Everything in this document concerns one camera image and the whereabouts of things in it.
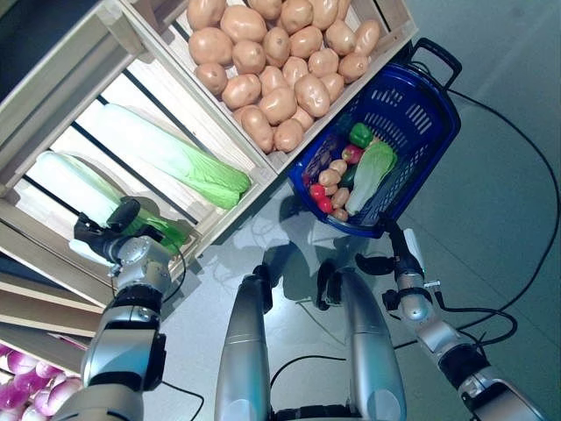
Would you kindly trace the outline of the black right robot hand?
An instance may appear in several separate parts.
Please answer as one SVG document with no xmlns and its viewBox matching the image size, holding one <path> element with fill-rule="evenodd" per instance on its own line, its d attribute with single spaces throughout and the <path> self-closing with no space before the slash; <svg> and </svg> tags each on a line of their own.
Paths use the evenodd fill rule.
<svg viewBox="0 0 561 421">
<path fill-rule="evenodd" d="M 399 276 L 409 268 L 412 268 L 412 254 L 408 249 L 402 229 L 394 219 L 382 214 L 380 216 L 380 223 L 383 231 L 389 235 L 394 255 L 392 257 L 365 257 L 363 254 L 357 253 L 355 255 L 355 263 L 360 270 L 368 275 L 389 275 L 394 273 L 396 276 Z"/>
</svg>

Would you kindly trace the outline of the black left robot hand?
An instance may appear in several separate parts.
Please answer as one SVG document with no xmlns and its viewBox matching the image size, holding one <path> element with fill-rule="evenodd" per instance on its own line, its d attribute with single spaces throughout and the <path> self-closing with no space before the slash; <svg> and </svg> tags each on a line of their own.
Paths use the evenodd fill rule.
<svg viewBox="0 0 561 421">
<path fill-rule="evenodd" d="M 102 227 L 84 212 L 78 215 L 74 226 L 74 237 L 86 243 L 89 248 L 111 263 L 119 263 L 118 253 L 132 235 L 124 230 L 139 214 L 140 203 L 131 197 L 123 197 L 109 218 L 109 226 Z"/>
</svg>

